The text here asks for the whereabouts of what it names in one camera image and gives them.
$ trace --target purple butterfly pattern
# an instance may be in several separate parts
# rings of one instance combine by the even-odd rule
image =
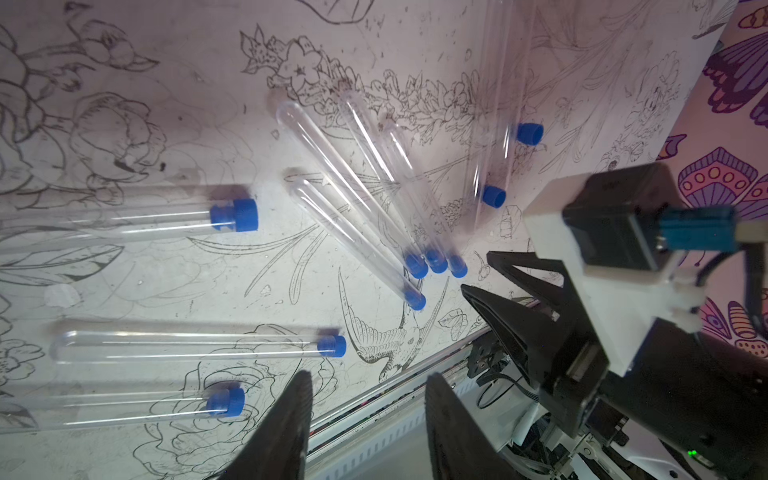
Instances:
[[[664,141],[664,146],[661,148],[661,152],[656,160],[666,160],[677,155],[677,147],[681,141],[685,140],[688,135],[671,135]]]
[[[718,147],[685,167],[677,175],[677,186],[692,207],[731,205],[755,178],[754,167]]]
[[[763,289],[763,318],[768,315],[768,289]],[[741,303],[728,303],[728,320],[711,298],[699,309],[701,331],[760,358],[768,358],[768,343],[758,337]]]
[[[715,86],[708,101],[712,112],[739,110],[768,84],[768,31],[718,51],[707,60],[703,74]],[[768,127],[768,94],[755,105],[750,118]]]

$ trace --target blue connector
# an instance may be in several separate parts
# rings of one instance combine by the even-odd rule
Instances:
[[[732,207],[670,208],[661,214],[659,226],[668,250],[735,252],[736,222]]]

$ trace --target floral line drawing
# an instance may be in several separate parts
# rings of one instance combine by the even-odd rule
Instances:
[[[74,41],[24,52],[0,26],[0,194],[17,208],[93,200],[121,204],[121,184],[164,176],[158,164],[166,137],[147,121],[150,109],[113,92],[80,98],[70,118],[40,104],[57,91],[81,90],[85,72],[101,68],[143,72],[158,61],[136,54],[116,25],[85,19],[90,5],[68,2],[66,25]]]
[[[481,282],[485,280],[488,275],[491,274],[491,267],[485,262],[485,259],[480,255],[480,253],[477,253],[477,250],[475,250],[474,254],[478,257],[478,260],[480,260],[480,269],[478,270],[478,281]]]
[[[374,0],[333,0],[331,5],[320,0],[297,0],[311,8],[315,15],[331,25],[344,25],[362,21]]]
[[[295,334],[272,324],[259,325],[253,333]],[[253,348],[241,347],[237,350],[253,351]],[[196,392],[216,385],[237,384],[246,393],[243,415],[235,419],[147,424],[144,429],[151,439],[134,449],[134,458],[148,472],[162,478],[200,480],[208,475],[208,478],[218,476],[246,443],[250,432],[257,427],[293,374],[300,369],[312,374],[313,406],[315,409],[322,407],[338,386],[336,370],[328,359],[284,359],[269,365],[238,361],[225,367],[216,360],[198,363],[197,368],[184,377],[182,390]],[[184,412],[195,410],[198,406],[196,402],[159,402],[150,407],[150,412]]]
[[[449,329],[451,331],[451,340],[456,342],[464,336],[464,329],[469,325],[469,321],[467,320],[466,313],[462,309],[457,308],[446,313],[438,320],[438,324],[444,329]]]
[[[533,49],[546,48],[572,60],[563,65],[559,72],[544,83],[537,84],[538,76],[530,72],[526,82],[524,116],[536,112],[558,87],[574,81],[578,74],[584,75],[575,91],[556,100],[558,111],[549,127],[550,134],[564,131],[557,140],[548,143],[556,151],[551,159],[538,169],[543,174],[554,168],[559,171],[566,161],[578,163],[597,142],[606,120],[620,102],[632,99],[632,112],[625,119],[624,131],[615,139],[609,151],[602,155],[598,170],[625,166],[637,161],[646,153],[648,141],[658,134],[668,119],[674,99],[679,96],[677,53],[671,51],[656,65],[644,69],[635,79],[629,78],[628,61],[634,58],[638,45],[633,43],[634,29],[647,20],[654,10],[655,2],[640,0],[625,13],[603,18],[605,25],[599,40],[589,45],[579,45],[570,28],[562,25],[574,23],[570,10],[558,11],[552,19],[541,17],[544,35],[534,39]],[[583,118],[576,123],[574,118]]]
[[[288,42],[272,36],[265,41],[259,25],[253,36],[240,32],[240,50],[248,58],[243,73],[271,70],[267,85],[285,88],[290,98],[313,108],[321,116],[320,126],[334,137],[349,138],[336,102],[341,91],[354,88],[372,110],[413,132],[420,144],[432,142],[441,129],[451,134],[451,141],[469,143],[478,95],[477,71],[462,73],[462,79],[450,88],[441,81],[425,80],[421,73],[409,75],[401,88],[393,70],[384,71],[382,80],[365,84],[352,67],[315,48],[306,36]]]
[[[11,304],[0,296],[0,308],[2,308],[0,315],[10,306]],[[5,385],[9,381],[29,377],[35,371],[35,365],[32,364],[32,360],[39,359],[45,355],[42,348],[37,345],[26,343],[21,339],[6,339],[5,336],[7,336],[7,333],[12,328],[13,325],[0,316],[0,386]]]

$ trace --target purple pattern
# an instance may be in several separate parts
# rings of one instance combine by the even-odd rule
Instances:
[[[716,333],[725,339],[731,338],[730,328],[728,328],[725,317],[711,298],[707,297],[707,301],[701,306],[699,312],[701,319],[704,321],[704,330]]]
[[[734,170],[741,172],[744,174],[744,177],[749,179],[750,182],[757,178],[757,170],[755,170],[751,165],[734,157],[725,148],[718,147],[699,160],[685,167],[683,171],[680,172],[680,175],[677,175],[677,185],[681,186],[685,178],[692,174],[694,171],[709,167],[711,164],[718,161],[726,167],[731,167]]]
[[[703,73],[717,87],[709,99],[712,111],[738,110],[768,84],[768,32],[712,55]]]
[[[738,197],[737,192],[734,192],[721,182],[708,184],[704,188],[694,190],[689,194],[685,193],[685,190],[683,189],[683,183],[685,182],[686,178],[688,178],[693,172],[703,170],[715,162],[720,162],[727,167],[731,167],[734,170],[739,171],[747,179],[749,179],[750,183],[757,177],[757,170],[755,170],[752,166],[734,157],[725,148],[718,147],[711,151],[709,154],[685,167],[677,176],[677,186],[680,188],[680,192],[683,193],[685,199],[688,200],[688,203],[691,206],[707,207],[711,205],[730,205]]]
[[[693,207],[731,205],[736,200],[736,194],[723,184],[709,184],[692,194],[686,195],[685,199]]]
[[[768,94],[757,102],[755,108],[750,112],[750,118],[755,121],[755,125],[768,127]]]
[[[763,175],[757,181],[757,184],[762,183],[768,183],[768,174]],[[755,220],[766,217],[768,216],[768,198],[750,200],[750,197],[744,197],[744,200],[736,205],[736,212],[741,220]]]

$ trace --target black cable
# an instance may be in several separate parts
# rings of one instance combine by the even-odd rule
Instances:
[[[490,401],[489,403],[487,403],[486,405],[480,406],[480,401],[482,400],[483,396],[485,396],[485,393],[486,393],[488,390],[490,390],[490,388],[491,388],[491,387],[493,387],[493,385],[495,385],[495,384],[496,384],[496,382],[491,382],[491,383],[489,383],[489,384],[488,384],[488,386],[487,386],[487,387],[485,387],[485,390],[483,390],[483,391],[482,391],[482,393],[481,393],[481,394],[480,394],[480,396],[478,397],[478,401],[477,401],[477,402],[476,402],[476,404],[475,404],[475,406],[477,406],[477,408],[478,408],[478,409],[480,409],[480,410],[483,410],[483,409],[487,409],[489,406],[491,406],[491,405],[493,405],[494,403],[496,403],[496,402],[497,402],[497,401],[498,401],[498,400],[499,400],[499,399],[500,399],[502,396],[504,396],[504,395],[505,395],[507,392],[509,392],[510,390],[512,390],[512,387],[513,387],[513,386],[515,386],[514,384],[513,384],[513,385],[510,385],[510,386],[508,386],[508,387],[507,387],[507,389],[506,389],[504,392],[502,392],[500,395],[497,395],[495,399],[491,400],[491,401]]]
[[[486,392],[488,390],[490,390],[490,388],[493,385],[495,385],[495,381],[491,382],[487,387],[485,387],[485,390],[483,390],[482,393],[480,394],[480,396],[478,397],[478,401],[475,404],[475,406],[477,406],[478,409],[480,409],[480,410],[487,409],[489,406],[491,406],[494,403],[496,403],[502,396],[506,395],[506,393],[509,392],[512,389],[512,387],[514,387],[514,386],[517,386],[520,389],[520,391],[522,392],[523,395],[527,396],[529,399],[533,400],[534,402],[538,402],[538,396],[536,394],[534,394],[533,392],[530,392],[524,386],[520,385],[520,380],[523,378],[522,375],[520,375],[520,378],[517,379],[517,380],[515,380],[512,377],[510,377],[508,375],[505,375],[503,373],[498,373],[498,374],[495,375],[495,377],[496,377],[496,379],[508,380],[512,384],[509,387],[507,387],[507,389],[504,392],[501,392],[499,395],[496,396],[496,398],[491,400],[489,403],[487,403],[487,404],[485,404],[483,406],[480,406],[480,402],[482,401],[482,399],[485,396]]]
[[[499,373],[497,374],[497,377],[514,383],[520,389],[523,395],[527,396],[529,399],[533,400],[534,402],[538,402],[538,395],[526,389],[523,385],[520,384],[520,380],[523,378],[522,376],[520,376],[520,378],[515,380],[509,375],[505,375],[504,373]]]
[[[763,276],[765,275],[765,250],[761,243],[743,243],[744,271],[746,272],[746,293],[744,309],[750,324],[763,338],[768,338],[768,329],[763,320]],[[696,275],[696,286],[704,286],[709,275],[729,259],[735,252],[720,252],[707,262]]]
[[[755,331],[763,338],[768,338],[763,321],[763,275],[766,270],[765,250],[761,243],[745,243],[744,270],[746,271],[746,295],[744,309]]]
[[[720,264],[728,260],[736,252],[720,252],[712,260],[708,261],[706,265],[696,274],[696,286],[704,286],[707,283],[707,278],[710,274],[720,266]]]

